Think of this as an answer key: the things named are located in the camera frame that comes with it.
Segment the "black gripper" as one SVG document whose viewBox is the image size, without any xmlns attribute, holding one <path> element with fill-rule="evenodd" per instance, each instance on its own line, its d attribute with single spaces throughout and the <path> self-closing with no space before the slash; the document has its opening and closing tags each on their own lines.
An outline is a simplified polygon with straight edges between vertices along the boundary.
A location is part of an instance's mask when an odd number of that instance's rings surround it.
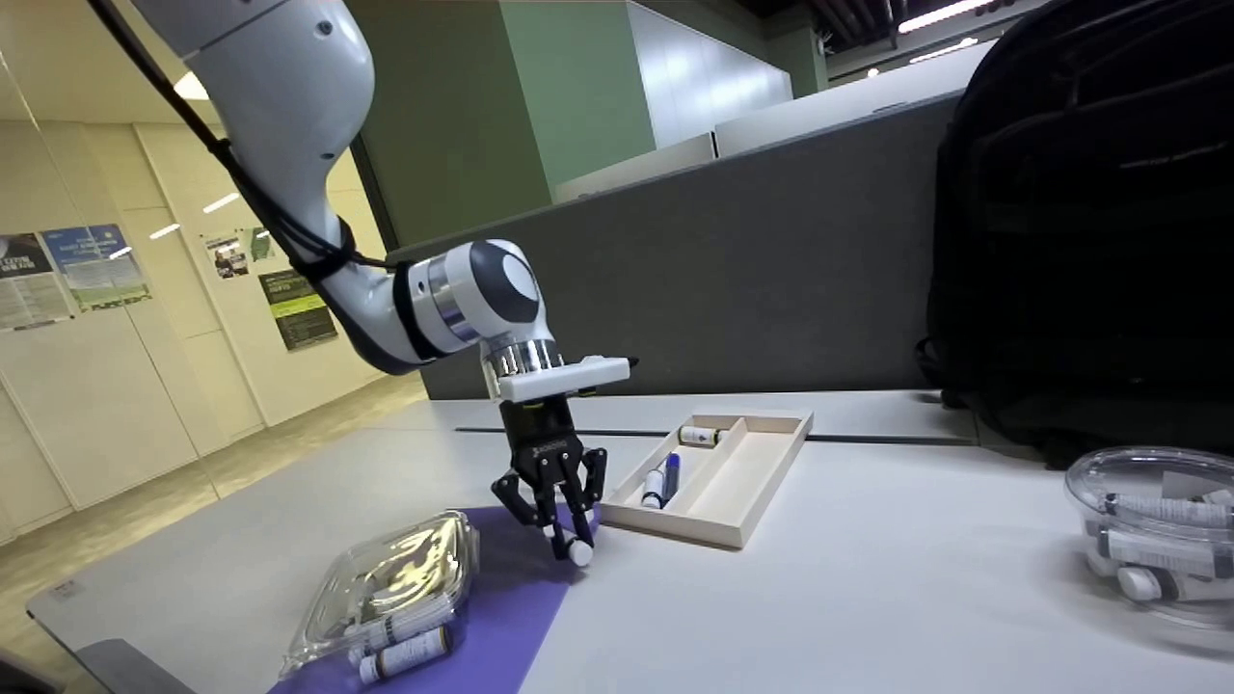
<svg viewBox="0 0 1234 694">
<path fill-rule="evenodd" d="M 605 493 L 605 452 L 582 446 L 574 436 L 570 406 L 564 396 L 541 396 L 502 409 L 507 439 L 507 469 L 488 483 L 493 496 L 520 522 L 536 523 L 560 501 L 560 540 L 595 540 L 595 508 Z"/>
</svg>

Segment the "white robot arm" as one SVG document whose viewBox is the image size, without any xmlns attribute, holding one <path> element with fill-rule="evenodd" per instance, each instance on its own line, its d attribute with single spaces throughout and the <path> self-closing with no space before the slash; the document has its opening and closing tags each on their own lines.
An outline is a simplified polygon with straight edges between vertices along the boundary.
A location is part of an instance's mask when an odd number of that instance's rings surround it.
<svg viewBox="0 0 1234 694">
<path fill-rule="evenodd" d="M 385 375 L 476 349 L 511 446 L 498 501 L 560 560 L 595 560 L 605 452 L 574 436 L 566 396 L 622 383 L 624 358 L 566 364 L 529 253 L 470 240 L 421 261 L 366 258 L 329 209 L 329 175 L 361 131 L 372 56 L 344 0 L 135 0 L 191 68 L 225 140 L 173 94 L 117 0 L 87 0 L 140 74 L 191 127 L 240 195 L 324 297 L 351 347 Z"/>
</svg>

